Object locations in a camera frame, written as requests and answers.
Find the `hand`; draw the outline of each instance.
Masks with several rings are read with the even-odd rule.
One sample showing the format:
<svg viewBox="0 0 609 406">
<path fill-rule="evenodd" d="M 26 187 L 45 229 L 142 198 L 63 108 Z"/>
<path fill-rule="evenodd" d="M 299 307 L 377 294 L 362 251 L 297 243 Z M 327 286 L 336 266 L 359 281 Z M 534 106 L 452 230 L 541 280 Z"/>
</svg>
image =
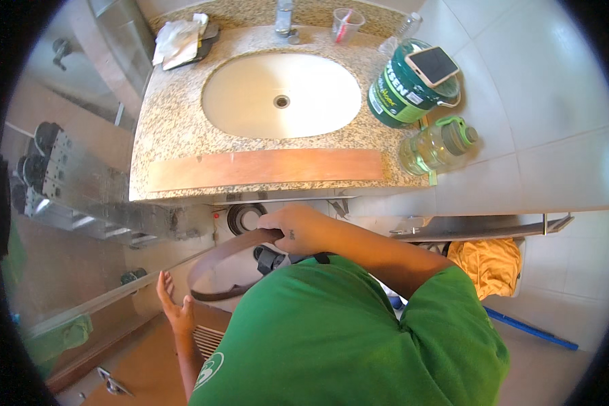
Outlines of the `hand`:
<svg viewBox="0 0 609 406">
<path fill-rule="evenodd" d="M 314 255 L 329 250 L 330 233 L 334 220 L 308 206 L 289 205 L 257 221 L 260 229 L 280 229 L 284 238 L 275 246 L 289 254 Z"/>
<path fill-rule="evenodd" d="M 160 272 L 156 292 L 162 303 L 162 310 L 170 320 L 171 329 L 175 336 L 191 336 L 196 328 L 194 318 L 195 299 L 191 295 L 185 296 L 182 307 L 174 304 L 171 294 L 174 292 L 174 282 L 169 272 Z"/>
</svg>

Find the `vent grille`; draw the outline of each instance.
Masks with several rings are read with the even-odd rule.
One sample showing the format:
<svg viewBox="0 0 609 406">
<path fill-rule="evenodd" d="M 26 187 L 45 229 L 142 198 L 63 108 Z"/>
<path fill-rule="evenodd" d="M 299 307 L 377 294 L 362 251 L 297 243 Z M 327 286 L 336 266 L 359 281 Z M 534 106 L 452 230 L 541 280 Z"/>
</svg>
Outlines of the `vent grille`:
<svg viewBox="0 0 609 406">
<path fill-rule="evenodd" d="M 192 337 L 196 345 L 199 347 L 203 358 L 209 358 L 219 346 L 223 333 L 213 329 L 208 329 L 202 325 L 198 325 L 194 331 L 191 332 Z"/>
</svg>

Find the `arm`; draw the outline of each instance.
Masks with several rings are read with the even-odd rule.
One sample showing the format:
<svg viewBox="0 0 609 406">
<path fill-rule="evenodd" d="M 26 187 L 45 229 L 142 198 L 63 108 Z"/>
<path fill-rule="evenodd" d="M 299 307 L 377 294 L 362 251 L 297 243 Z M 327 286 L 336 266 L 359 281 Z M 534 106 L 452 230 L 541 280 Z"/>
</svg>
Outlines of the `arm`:
<svg viewBox="0 0 609 406">
<path fill-rule="evenodd" d="M 299 255 L 328 251 L 344 256 L 404 297 L 411 297 L 430 277 L 455 265 L 444 256 L 305 206 L 291 205 L 263 215 L 257 225 L 282 230 L 284 238 L 275 242 L 279 249 Z"/>
<path fill-rule="evenodd" d="M 182 307 L 173 303 L 171 294 L 174 291 L 174 284 L 169 272 L 160 272 L 156 291 L 162 302 L 162 309 L 170 321 L 171 330 L 174 332 L 180 376 L 183 380 L 185 396 L 189 401 L 204 361 L 203 355 L 191 336 L 192 330 L 196 327 L 194 298 L 190 295 L 185 296 Z"/>
</svg>

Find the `vanity countertop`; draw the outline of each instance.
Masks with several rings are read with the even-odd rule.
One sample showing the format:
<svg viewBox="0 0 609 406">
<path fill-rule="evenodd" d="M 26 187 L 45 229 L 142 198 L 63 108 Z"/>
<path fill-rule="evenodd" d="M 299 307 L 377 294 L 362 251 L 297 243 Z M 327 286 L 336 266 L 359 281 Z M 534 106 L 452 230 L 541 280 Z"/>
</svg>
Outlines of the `vanity countertop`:
<svg viewBox="0 0 609 406">
<path fill-rule="evenodd" d="M 130 172 L 129 199 L 187 198 L 244 191 L 311 190 L 331 188 L 424 187 L 427 176 L 411 176 L 398 162 L 397 150 L 406 131 L 384 126 L 366 104 L 367 89 L 387 58 L 377 53 L 383 38 L 357 33 L 347 47 L 334 45 L 330 28 L 298 27 L 300 45 L 288 45 L 272 26 L 222 30 L 210 54 L 197 64 L 169 71 L 154 68 L 146 88 L 138 119 Z M 352 73 L 361 89 L 358 115 L 347 126 L 332 133 L 304 138 L 243 138 L 211 125 L 201 108 L 201 89 L 208 77 L 230 59 L 258 53 L 309 53 L 335 61 Z M 264 183 L 148 191 L 150 162 L 194 155 L 288 148 L 364 148 L 382 152 L 382 181 L 322 181 Z"/>
</svg>

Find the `green t-shirt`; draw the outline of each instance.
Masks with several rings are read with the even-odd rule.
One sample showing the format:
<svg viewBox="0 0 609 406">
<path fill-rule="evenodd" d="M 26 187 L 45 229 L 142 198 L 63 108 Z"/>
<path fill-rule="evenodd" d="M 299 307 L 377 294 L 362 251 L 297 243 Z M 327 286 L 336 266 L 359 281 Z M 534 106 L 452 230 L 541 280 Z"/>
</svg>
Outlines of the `green t-shirt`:
<svg viewBox="0 0 609 406">
<path fill-rule="evenodd" d="M 237 306 L 190 406 L 492 405 L 509 353 L 457 266 L 398 321 L 358 265 L 330 256 L 276 270 Z"/>
</svg>

